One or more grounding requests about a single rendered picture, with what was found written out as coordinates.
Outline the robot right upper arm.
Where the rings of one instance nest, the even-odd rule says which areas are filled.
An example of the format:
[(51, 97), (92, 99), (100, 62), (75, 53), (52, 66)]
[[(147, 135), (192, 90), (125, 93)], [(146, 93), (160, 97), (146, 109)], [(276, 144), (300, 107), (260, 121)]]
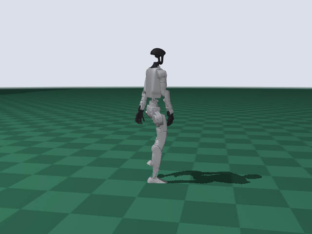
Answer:
[(160, 85), (160, 90), (161, 90), (161, 95), (165, 97), (165, 91), (167, 87), (167, 82), (166, 82), (166, 77), (167, 73), (165, 70), (157, 70), (157, 77), (159, 79), (159, 85)]

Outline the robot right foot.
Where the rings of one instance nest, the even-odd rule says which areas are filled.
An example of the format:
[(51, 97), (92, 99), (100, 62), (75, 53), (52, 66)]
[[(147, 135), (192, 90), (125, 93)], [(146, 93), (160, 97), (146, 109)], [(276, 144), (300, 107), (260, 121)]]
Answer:
[(157, 179), (149, 177), (147, 183), (168, 183), (168, 182), (166, 180), (160, 179), (159, 177), (157, 177)]

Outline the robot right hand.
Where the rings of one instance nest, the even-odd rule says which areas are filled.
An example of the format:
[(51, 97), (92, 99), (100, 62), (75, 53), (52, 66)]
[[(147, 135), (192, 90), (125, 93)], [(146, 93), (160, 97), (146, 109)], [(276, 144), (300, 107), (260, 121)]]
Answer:
[(171, 125), (173, 123), (173, 120), (174, 120), (173, 113), (170, 115), (170, 112), (167, 111), (167, 116), (168, 116), (167, 126), (169, 126), (169, 125)]

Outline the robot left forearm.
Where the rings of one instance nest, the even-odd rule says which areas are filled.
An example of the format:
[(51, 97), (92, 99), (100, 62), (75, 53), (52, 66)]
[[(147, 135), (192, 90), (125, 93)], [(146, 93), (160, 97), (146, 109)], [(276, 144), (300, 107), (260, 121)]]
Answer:
[(141, 110), (144, 110), (145, 108), (145, 105), (146, 105), (146, 101), (147, 101), (147, 96), (146, 96), (146, 93), (144, 93), (144, 91), (142, 92), (142, 98), (141, 98), (141, 102), (140, 102), (140, 105), (141, 105)]

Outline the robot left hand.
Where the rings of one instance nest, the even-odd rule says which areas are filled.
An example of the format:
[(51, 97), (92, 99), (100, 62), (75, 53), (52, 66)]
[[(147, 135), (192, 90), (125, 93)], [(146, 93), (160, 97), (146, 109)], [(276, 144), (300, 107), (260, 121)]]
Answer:
[(144, 110), (141, 110), (140, 108), (141, 108), (141, 105), (140, 105), (139, 108), (138, 108), (139, 111), (138, 111), (137, 114), (136, 114), (135, 121), (136, 121), (137, 123), (139, 123), (139, 124), (142, 124), (141, 119), (143, 118), (143, 121), (145, 121), (145, 120), (144, 120), (144, 117), (143, 117), (143, 112), (144, 112)]

